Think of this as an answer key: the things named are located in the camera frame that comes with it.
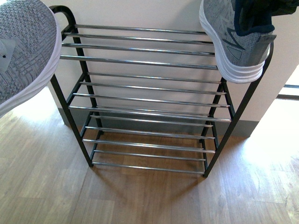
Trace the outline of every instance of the sunlight on floor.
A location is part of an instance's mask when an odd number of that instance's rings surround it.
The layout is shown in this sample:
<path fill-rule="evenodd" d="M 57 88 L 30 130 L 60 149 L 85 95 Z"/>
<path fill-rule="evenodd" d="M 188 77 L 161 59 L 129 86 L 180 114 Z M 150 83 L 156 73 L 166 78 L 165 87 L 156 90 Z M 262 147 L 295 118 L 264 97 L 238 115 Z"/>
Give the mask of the sunlight on floor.
<path fill-rule="evenodd" d="M 12 112 L 15 116 L 22 116 L 23 119 L 29 121 L 48 120 L 49 116 L 51 116 L 56 109 L 53 104 L 49 104 L 51 100 L 53 100 L 52 95 L 48 87 L 45 87 L 36 96 L 14 108 Z"/>
<path fill-rule="evenodd" d="M 244 159 L 259 167 L 290 163 L 299 152 L 299 101 L 276 99 L 244 144 Z"/>

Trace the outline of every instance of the metal rod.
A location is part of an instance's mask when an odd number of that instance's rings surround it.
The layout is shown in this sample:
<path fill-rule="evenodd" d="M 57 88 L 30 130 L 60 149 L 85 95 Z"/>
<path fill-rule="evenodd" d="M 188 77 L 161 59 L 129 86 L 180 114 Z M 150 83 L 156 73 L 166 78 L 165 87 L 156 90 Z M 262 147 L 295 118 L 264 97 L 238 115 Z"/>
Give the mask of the metal rod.
<path fill-rule="evenodd" d="M 162 32 L 162 33 L 175 33 L 175 34 L 206 35 L 205 32 L 192 31 L 192 30 L 170 30 L 170 29 L 156 29 L 156 28 L 97 26 L 97 25 L 82 25 L 82 24 L 76 24 L 75 27 L 76 28 L 89 28 L 89 29 L 110 29 L 110 30 L 124 30 L 124 31 L 143 31 L 143 32 Z"/>
<path fill-rule="evenodd" d="M 168 77 L 150 77 L 150 76 L 136 76 L 136 75 L 118 75 L 118 74 L 103 74 L 103 73 L 88 73 L 90 76 L 108 76 L 108 77 L 123 77 L 123 78 L 145 78 L 154 80 L 167 80 L 167 81 L 178 81 L 178 82 L 191 82 L 191 83 L 207 83 L 207 84 L 221 84 L 218 81 L 207 81 L 199 79 L 185 79 L 185 78 L 168 78 Z"/>
<path fill-rule="evenodd" d="M 158 171 L 170 171 L 170 172 L 187 173 L 187 174 L 199 174 L 199 175 L 204 175 L 205 174 L 205 172 L 202 172 L 202 171 L 185 171 L 185 170 L 178 170 L 178 169 L 136 167 L 136 166 L 127 166 L 127 165 L 114 164 L 114 163 L 103 163 L 103 162 L 93 162 L 93 164 L 103 165 L 103 166 L 111 166 L 111 167 L 138 168 L 138 169 L 148 169 L 148 170 L 158 170 Z"/>
<path fill-rule="evenodd" d="M 231 119 L 233 119 L 233 117 L 235 116 L 235 109 L 234 109 L 232 98 L 230 97 L 227 82 L 223 82 L 223 91 L 226 93 L 226 95 L 225 95 L 226 103 L 228 105 L 230 105 L 230 107 L 228 109 L 229 115 L 230 115 Z"/>
<path fill-rule="evenodd" d="M 112 120 L 125 120 L 125 121 L 134 121 L 134 122 L 146 122 L 146 123 L 158 123 L 158 124 L 171 124 L 171 125 L 187 125 L 187 126 L 196 126 L 196 127 L 212 127 L 212 125 L 205 124 L 195 124 L 195 123 L 185 123 L 185 122 L 174 122 L 174 121 L 160 121 L 160 120 L 146 120 L 146 119 L 133 119 L 133 118 L 119 118 L 119 117 L 109 117 L 109 116 L 94 116 L 93 118 L 100 119 L 112 119 Z"/>
<path fill-rule="evenodd" d="M 68 48 L 122 50 L 122 51 L 136 51 L 136 52 L 151 52 L 151 53 L 165 53 L 165 54 L 176 54 L 176 55 L 194 55 L 194 56 L 215 57 L 215 53 L 213 53 L 213 52 L 201 52 L 201 51 L 125 48 L 125 47 L 102 46 L 102 45 L 91 45 L 91 44 L 75 44 L 75 43 L 62 43 L 62 46 L 63 47 L 68 47 Z"/>
<path fill-rule="evenodd" d="M 235 126 L 237 125 L 240 117 L 242 116 L 242 114 L 243 114 L 243 112 L 244 112 L 244 110 L 245 110 L 248 102 L 250 101 L 250 99 L 251 99 L 253 93 L 255 92 L 258 84 L 262 80 L 262 78 L 263 78 L 266 70 L 268 69 L 269 64 L 271 62 L 271 59 L 272 59 L 272 56 L 273 56 L 273 49 L 274 49 L 274 43 L 271 43 L 270 53 L 269 53 L 268 58 L 265 61 L 264 66 L 263 66 L 262 75 L 256 81 L 252 82 L 250 84 L 249 88 L 247 89 L 247 91 L 246 91 L 246 93 L 245 93 L 245 95 L 243 97 L 243 100 L 241 101 L 241 103 L 240 103 L 240 105 L 238 107 L 238 110 L 235 113 L 234 118 L 232 119 L 232 122 L 229 124 L 228 129 L 225 132 L 225 134 L 224 134 L 224 136 L 223 136 L 223 138 L 222 138 L 222 140 L 220 142 L 220 145 L 219 145 L 219 147 L 218 147 L 215 155 L 213 156 L 213 158 L 212 158 L 212 160 L 211 160 L 211 162 L 209 164 L 208 169 L 206 170 L 206 173 L 204 174 L 204 177 L 208 177 L 209 173 L 211 172 L 211 170 L 212 170 L 213 166 L 215 165 L 215 163 L 216 163 L 216 161 L 217 161 L 220 153 L 222 152 L 225 144 L 227 143 L 227 141 L 228 141 L 231 133 L 233 132 L 233 130 L 234 130 Z"/>
<path fill-rule="evenodd" d="M 221 83 L 220 83 L 219 86 L 218 86 L 217 92 L 223 92 L 223 85 L 222 85 L 223 82 L 225 82 L 225 79 L 224 79 L 224 78 L 221 79 Z M 218 104 L 219 101 L 220 101 L 220 98 L 221 98 L 220 95 L 215 95 L 214 100 L 213 100 L 213 104 Z M 211 108 L 210 108 L 210 111 L 209 111 L 209 117 L 213 118 L 215 112 L 216 112 L 216 108 L 215 108 L 215 107 L 211 107 Z M 208 131 L 208 129 L 207 129 L 207 128 L 204 128 L 204 129 L 202 130 L 201 135 L 202 135 L 202 136 L 206 136 L 207 131 Z"/>
<path fill-rule="evenodd" d="M 146 148 L 161 148 L 161 149 L 169 149 L 169 150 L 178 150 L 178 151 L 188 151 L 188 152 L 198 152 L 198 153 L 211 153 L 214 154 L 215 151 L 212 150 L 204 150 L 202 148 L 195 147 L 179 147 L 179 146 L 165 146 L 165 145 L 153 145 L 153 144 L 143 144 L 143 143 L 134 143 L 134 142 L 123 142 L 123 141 L 107 141 L 107 140 L 90 140 L 83 139 L 85 142 L 93 142 L 100 144 L 108 144 L 108 145 L 117 145 L 117 146 L 134 146 L 134 147 L 146 147 Z"/>
<path fill-rule="evenodd" d="M 214 138 L 214 145 L 215 145 L 215 149 L 217 150 L 219 147 L 219 141 L 218 141 L 218 134 L 217 134 L 217 128 L 216 128 L 216 124 L 214 121 L 211 122 L 211 124 L 213 125 L 212 127 L 212 133 Z"/>
<path fill-rule="evenodd" d="M 111 133 L 140 134 L 140 135 L 161 136 L 161 137 L 182 138 L 182 139 L 214 139 L 214 137 L 196 136 L 196 135 L 188 135 L 188 134 L 144 132 L 144 131 L 122 130 L 122 129 L 90 127 L 90 126 L 87 126 L 86 128 L 93 129 L 93 130 L 101 130 L 104 132 L 111 132 Z"/>
<path fill-rule="evenodd" d="M 75 98 L 75 96 L 74 96 L 73 94 L 74 94 L 74 93 L 77 93 L 78 90 L 80 89 L 80 87 L 81 87 L 80 82 L 83 82 L 83 81 L 84 81 L 84 79 L 85 79 L 85 75 L 86 75 L 86 74 L 82 73 L 82 75 L 80 76 L 80 78 L 79 78 L 78 81 L 76 82 L 74 88 L 72 89 L 71 93 L 69 94 L 69 97 L 68 97 L 67 100 L 66 100 L 66 103 L 67 103 L 68 106 L 71 105 L 73 99 Z"/>
<path fill-rule="evenodd" d="M 140 98 L 127 98 L 127 97 L 107 97 L 107 96 L 99 96 L 99 95 L 93 95 L 93 94 L 82 94 L 82 93 L 74 93 L 74 95 L 78 96 L 78 97 L 87 97 L 87 98 L 106 98 L 106 99 L 117 99 L 117 100 L 131 100 L 131 101 L 142 101 L 142 102 L 148 102 L 148 103 L 164 103 L 164 104 L 223 107 L 223 108 L 228 108 L 229 107 L 229 105 L 223 105 L 223 104 L 194 103 L 194 102 L 184 102 L 184 101 L 174 101 L 174 100 L 140 99 Z"/>
<path fill-rule="evenodd" d="M 172 159 L 172 160 L 188 160 L 188 161 L 205 161 L 204 159 L 194 159 L 194 158 L 185 158 L 185 157 L 173 157 L 173 156 L 164 156 L 164 155 L 148 155 L 148 154 L 136 154 L 136 153 L 120 153 L 120 152 L 111 152 L 103 150 L 95 150 L 95 153 L 105 153 L 105 154 L 114 154 L 114 155 L 129 155 L 129 156 L 143 156 L 149 158 L 160 158 L 160 159 Z"/>
<path fill-rule="evenodd" d="M 132 115 L 144 115 L 144 116 L 154 116 L 154 117 L 164 117 L 164 118 L 175 118 L 175 119 L 193 119 L 193 120 L 203 120 L 203 121 L 219 121 L 219 122 L 231 122 L 230 119 L 223 118 L 209 118 L 209 117 L 188 117 L 188 116 L 178 116 L 178 115 L 165 115 L 159 113 L 142 113 L 142 112 L 132 112 L 124 110 L 110 110 L 103 108 L 93 108 L 93 107 L 79 107 L 79 106 L 69 106 L 72 109 L 94 111 L 94 112 L 108 112 L 108 113 L 118 113 L 118 114 L 132 114 Z"/>
<path fill-rule="evenodd" d="M 144 38 L 144 37 L 132 37 L 132 36 L 112 36 L 112 35 L 93 35 L 93 34 L 75 34 L 75 33 L 65 33 L 65 35 L 71 37 L 80 37 L 80 38 L 97 38 L 97 39 L 123 40 L 123 41 L 149 41 L 149 42 L 213 45 L 213 42 L 209 42 L 209 41 L 171 40 L 171 39 L 157 39 L 157 38 Z"/>
<path fill-rule="evenodd" d="M 187 68 L 187 69 L 218 70 L 216 65 L 199 65 L 199 64 L 168 63 L 168 62 L 146 62 L 146 61 L 135 61 L 135 60 L 124 60 L 124 59 L 86 57 L 86 56 L 68 56 L 68 55 L 61 55 L 60 59 L 75 60 L 75 61 L 81 61 L 81 62 L 105 62 L 105 63 L 153 65 L 153 66 Z"/>
<path fill-rule="evenodd" d="M 86 147 L 85 147 L 84 143 L 82 142 L 82 137 L 80 136 L 80 133 L 79 133 L 79 131 L 77 129 L 76 123 L 74 121 L 74 118 L 73 118 L 73 116 L 71 114 L 70 109 L 68 108 L 68 105 L 67 105 L 67 103 L 65 101 L 64 95 L 63 95 L 63 93 L 61 91 L 61 88 L 59 86 L 59 83 L 57 81 L 57 78 L 56 78 L 55 74 L 53 75 L 53 77 L 51 79 L 51 84 L 52 84 L 52 86 L 54 88 L 54 91 L 55 91 L 55 93 L 56 93 L 56 95 L 58 97 L 58 100 L 59 100 L 59 102 L 60 102 L 60 104 L 61 104 L 61 106 L 63 108 L 63 111 L 64 111 L 64 113 L 66 115 L 66 118 L 67 118 L 67 120 L 68 120 L 68 122 L 69 122 L 69 124 L 71 126 L 71 129 L 74 132 L 74 135 L 75 135 L 75 137 L 77 139 L 77 142 L 80 145 L 81 151 L 82 151 L 82 153 L 83 153 L 83 155 L 84 155 L 84 157 L 85 157 L 88 165 L 90 167 L 92 167 L 93 166 L 92 160 L 90 159 L 90 157 L 88 155 L 88 152 L 86 150 Z"/>
<path fill-rule="evenodd" d="M 89 112 L 89 114 L 88 114 L 88 116 L 87 116 L 87 119 L 86 119 L 85 123 L 83 124 L 82 129 L 81 129 L 81 132 L 80 132 L 80 136 L 81 136 L 81 137 L 83 137 L 83 136 L 85 135 L 85 132 L 86 132 L 86 126 L 89 125 L 89 123 L 90 123 L 90 121 L 91 121 L 91 119 L 92 119 L 91 115 L 93 115 L 93 113 L 94 113 L 93 111 L 90 111 L 90 112 Z"/>
<path fill-rule="evenodd" d="M 102 134 L 103 134 L 102 131 L 98 131 L 96 140 L 99 140 L 99 139 L 100 139 L 100 136 L 101 136 Z M 90 158 L 91 158 L 91 160 L 93 160 L 93 157 L 94 157 L 94 151 L 97 149 L 97 147 L 98 147 L 98 144 L 97 144 L 97 143 L 94 143 L 94 145 L 93 145 L 93 150 L 92 150 L 92 152 L 91 152 L 91 154 L 90 154 Z"/>
<path fill-rule="evenodd" d="M 111 87 L 111 88 L 170 91 L 170 92 L 185 92 L 185 93 L 196 93 L 196 94 L 207 94 L 207 95 L 225 95 L 226 94 L 225 92 L 197 91 L 197 90 L 185 90 L 185 89 L 166 89 L 166 88 L 132 86 L 132 85 L 111 85 L 111 84 L 86 83 L 86 82 L 81 82 L 80 84 L 82 84 L 82 85 L 91 85 L 91 86 L 101 86 L 101 87 Z"/>
<path fill-rule="evenodd" d="M 173 112 L 173 111 L 162 111 L 162 110 L 150 110 L 150 109 L 138 109 L 138 108 L 128 108 L 128 107 L 109 107 L 109 106 L 97 106 L 99 109 L 103 110 L 121 110 L 121 111 L 143 111 L 146 113 L 168 113 L 168 114 L 175 114 L 175 115 L 181 115 L 181 116 L 186 116 L 186 115 L 191 115 L 193 117 L 207 117 L 207 113 L 190 113 L 190 112 Z"/>
<path fill-rule="evenodd" d="M 201 143 L 201 146 L 204 148 L 204 149 L 206 149 L 206 142 L 205 142 L 205 140 L 204 139 L 201 139 L 201 140 L 199 140 L 199 142 Z M 208 168 L 208 163 L 207 163 L 207 156 L 206 156 L 206 153 L 203 153 L 203 157 L 204 157 L 204 160 L 205 160 L 205 162 L 204 162 L 204 164 L 205 164 L 205 170 Z"/>

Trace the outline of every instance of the white wall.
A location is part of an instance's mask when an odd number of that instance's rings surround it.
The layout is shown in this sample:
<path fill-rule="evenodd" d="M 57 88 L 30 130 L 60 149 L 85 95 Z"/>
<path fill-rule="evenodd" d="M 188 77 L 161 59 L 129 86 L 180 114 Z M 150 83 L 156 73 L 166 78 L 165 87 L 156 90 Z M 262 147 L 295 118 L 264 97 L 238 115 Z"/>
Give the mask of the white wall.
<path fill-rule="evenodd" d="M 73 11 L 78 24 L 202 30 L 198 20 L 200 0 L 44 0 L 43 2 L 48 6 L 68 6 Z M 61 23 L 63 23 L 63 16 L 58 17 Z M 299 64 L 298 21 L 299 12 L 293 15 L 273 18 L 273 24 L 276 27 L 275 34 L 278 35 L 275 40 L 273 59 L 267 73 L 245 110 L 241 118 L 242 120 L 259 121 L 282 89 L 288 77 Z M 156 37 L 163 38 L 163 36 L 159 36 L 159 34 L 156 34 Z M 190 62 L 190 58 L 188 57 L 186 57 L 185 60 Z M 71 66 L 71 71 L 66 70 L 66 67 L 69 66 Z M 101 64 L 100 67 L 103 71 L 115 70 L 115 72 L 119 72 L 123 69 L 122 67 L 118 68 L 115 64 Z M 92 64 L 90 69 L 96 70 L 96 65 Z M 159 73 L 163 71 L 161 68 L 152 69 Z M 78 70 L 78 62 L 64 61 L 63 63 L 60 63 L 57 70 L 57 76 L 65 93 L 71 90 L 72 85 L 76 82 L 76 78 L 80 75 Z M 177 74 L 175 74 L 177 76 L 182 74 L 178 70 L 173 71 L 177 72 Z M 142 72 L 149 74 L 151 71 L 149 71 L 148 68 L 143 67 Z M 184 74 L 190 78 L 196 78 L 202 75 L 193 70 L 186 70 L 184 71 Z M 214 72 L 208 72 L 207 74 L 210 75 L 211 79 L 219 79 L 220 77 Z M 247 86 L 247 84 L 229 84 L 236 107 L 240 103 Z M 171 97 L 174 97 L 176 100 L 197 100 L 172 93 Z M 222 114 L 221 110 L 217 115 L 220 117 L 228 116 L 227 114 Z"/>

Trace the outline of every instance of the shoe rack shelf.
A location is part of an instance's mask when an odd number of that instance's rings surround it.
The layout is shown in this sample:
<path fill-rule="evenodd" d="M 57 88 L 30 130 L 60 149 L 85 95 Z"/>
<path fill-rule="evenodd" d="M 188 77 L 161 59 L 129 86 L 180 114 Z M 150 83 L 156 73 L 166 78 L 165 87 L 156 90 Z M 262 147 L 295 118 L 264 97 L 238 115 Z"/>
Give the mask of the shoe rack shelf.
<path fill-rule="evenodd" d="M 206 34 L 198 31 L 182 31 L 182 30 L 163 30 L 163 29 L 147 29 L 147 28 L 127 28 L 127 27 L 108 27 L 108 26 L 91 26 L 91 25 L 79 25 L 76 24 L 75 18 L 69 8 L 64 6 L 53 6 L 51 7 L 54 13 L 63 13 L 69 25 L 62 31 L 63 40 L 73 40 L 73 43 L 63 43 L 63 48 L 75 48 L 76 55 L 61 55 L 61 60 L 75 60 L 79 61 L 82 68 L 82 75 L 78 79 L 77 83 L 74 85 L 73 90 L 71 91 L 68 98 L 65 98 L 60 85 L 57 81 L 56 76 L 54 75 L 51 79 L 51 83 L 54 87 L 54 90 L 57 94 L 57 97 L 61 103 L 61 106 L 65 112 L 65 115 L 68 119 L 68 122 L 77 138 L 77 141 L 80 145 L 80 148 L 86 158 L 86 161 L 90 167 L 93 165 L 105 165 L 105 166 L 116 166 L 122 168 L 142 168 L 142 169 L 151 169 L 151 170 L 163 170 L 163 171 L 173 171 L 173 172 L 186 172 L 190 174 L 198 174 L 207 177 L 213 168 L 215 162 L 217 161 L 221 151 L 223 150 L 227 140 L 229 139 L 233 129 L 235 128 L 238 120 L 240 119 L 246 105 L 248 104 L 252 94 L 254 93 L 256 87 L 258 86 L 262 76 L 252 82 L 247 89 L 244 98 L 242 99 L 241 104 L 237 108 L 236 112 L 233 106 L 232 99 L 230 97 L 228 85 L 225 79 L 219 81 L 210 81 L 210 80 L 199 80 L 199 79 L 189 79 L 188 77 L 182 75 L 182 77 L 165 77 L 165 76 L 142 76 L 136 74 L 107 74 L 107 73 L 94 73 L 89 72 L 88 63 L 109 63 L 109 64 L 134 64 L 134 65 L 145 65 L 148 67 L 169 67 L 177 69 L 194 69 L 201 71 L 214 70 L 217 72 L 216 65 L 210 64 L 193 64 L 193 63 L 170 63 L 170 62 L 153 62 L 153 61 L 142 61 L 134 59 L 115 59 L 115 58 L 106 58 L 106 57 L 95 57 L 95 56 L 86 56 L 86 49 L 93 50 L 109 50 L 117 52 L 147 52 L 147 54 L 163 54 L 163 55 L 180 55 L 180 56 L 194 56 L 194 57 L 214 57 L 213 52 L 201 52 L 201 51 L 189 51 L 189 50 L 172 50 L 171 46 L 180 44 L 181 46 L 196 44 L 196 45 L 213 45 L 209 41 L 199 41 L 198 37 L 206 37 Z M 130 31 L 133 33 L 143 33 L 143 34 L 178 34 L 184 35 L 186 38 L 182 39 L 156 39 L 156 38 L 143 38 L 136 36 L 122 36 L 122 35 L 94 35 L 94 34 L 84 34 L 79 33 L 79 30 L 101 30 L 101 31 Z M 81 39 L 91 39 L 97 44 L 82 44 Z M 113 40 L 118 41 L 117 45 L 107 46 L 102 44 L 102 40 Z M 163 42 L 166 43 L 165 46 L 170 46 L 169 49 L 150 49 L 150 48 L 140 48 L 140 47 L 120 47 L 123 43 L 135 43 L 135 42 Z M 273 46 L 271 47 L 271 54 L 268 57 L 263 74 L 267 69 L 272 55 Z M 103 78 L 109 78 L 111 83 L 106 84 L 100 82 L 95 82 L 94 80 L 101 80 Z M 140 84 L 145 85 L 126 85 L 126 84 L 115 84 L 119 79 L 126 78 L 129 80 L 139 80 Z M 146 85 L 147 81 L 152 82 L 153 80 L 158 80 L 160 83 L 169 83 L 169 82 L 180 82 L 183 83 L 182 86 L 187 86 L 192 83 L 198 83 L 205 86 L 211 86 L 208 89 L 210 90 L 189 90 L 185 88 L 170 88 L 170 85 L 166 87 L 148 87 Z M 81 88 L 86 88 L 88 93 L 83 94 L 79 93 Z M 113 95 L 106 94 L 97 94 L 98 88 L 112 88 L 115 89 Z M 125 89 L 126 91 L 136 92 L 136 97 L 127 97 L 121 91 Z M 138 97 L 139 91 L 150 92 L 147 98 Z M 192 94 L 192 96 L 202 95 L 212 96 L 211 101 L 209 102 L 192 102 L 192 101 L 180 101 L 180 100 L 167 100 L 161 99 L 164 93 L 175 93 L 175 94 Z M 86 98 L 91 106 L 73 106 L 73 100 L 76 98 Z M 225 104 L 220 104 L 221 98 L 225 99 Z M 113 106 L 105 105 L 101 102 L 103 100 L 111 102 L 116 102 Z M 128 102 L 133 102 L 135 105 L 140 105 L 137 107 L 128 106 Z M 194 106 L 200 110 L 200 108 L 205 108 L 208 110 L 208 113 L 197 113 L 197 112 L 185 112 L 175 110 L 166 110 L 166 109 L 157 109 L 156 105 L 168 105 L 168 108 L 174 106 Z M 229 119 L 218 118 L 215 116 L 217 109 L 226 110 L 229 113 Z M 82 130 L 78 131 L 78 126 L 74 121 L 72 112 L 74 109 L 87 111 L 88 116 L 82 127 Z M 110 125 L 111 123 L 122 122 L 124 124 L 129 124 L 129 127 L 122 128 L 117 126 Z M 228 128 L 222 137 L 221 141 L 217 135 L 217 124 L 219 122 L 228 123 Z M 198 133 L 180 133 L 180 132 L 164 132 L 164 131 L 151 131 L 148 129 L 137 130 L 134 127 L 149 127 L 151 124 L 154 125 L 164 125 L 171 126 L 177 125 L 182 127 L 195 127 Z M 85 136 L 88 130 L 97 131 L 97 136 L 95 138 L 87 138 Z M 123 135 L 122 140 L 110 140 L 109 133 L 117 133 L 117 135 Z M 169 139 L 188 139 L 193 141 L 194 144 L 191 146 L 184 145 L 164 145 L 164 144 L 155 144 L 152 141 L 150 142 L 136 142 L 128 141 L 134 139 L 134 136 L 139 136 L 136 139 L 141 139 L 140 136 L 144 136 L 146 140 L 151 140 L 154 137 L 157 138 L 169 138 Z M 89 150 L 86 146 L 87 144 L 93 144 L 92 150 Z M 124 164 L 124 162 L 113 163 L 110 161 L 105 161 L 104 155 L 109 155 L 109 158 L 113 156 L 137 156 L 139 158 L 146 158 L 149 160 L 164 160 L 164 161 L 180 161 L 185 162 L 190 165 L 191 169 L 181 169 L 185 166 L 176 166 L 171 167 L 167 165 L 167 162 L 162 162 L 165 164 L 165 167 L 153 167 L 153 166 L 139 166 L 132 164 Z"/>

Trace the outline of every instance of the shoe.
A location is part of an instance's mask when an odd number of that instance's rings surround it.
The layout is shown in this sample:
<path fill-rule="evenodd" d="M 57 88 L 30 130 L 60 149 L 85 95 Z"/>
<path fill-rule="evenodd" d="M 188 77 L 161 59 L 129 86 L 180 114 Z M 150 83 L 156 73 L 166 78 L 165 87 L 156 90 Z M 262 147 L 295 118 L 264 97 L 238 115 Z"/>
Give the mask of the shoe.
<path fill-rule="evenodd" d="M 199 20 L 215 46 L 218 69 L 226 80 L 257 80 L 274 41 L 271 12 L 247 18 L 253 0 L 202 0 Z"/>
<path fill-rule="evenodd" d="M 57 67 L 61 32 L 39 0 L 0 1 L 0 118 L 35 96 Z"/>

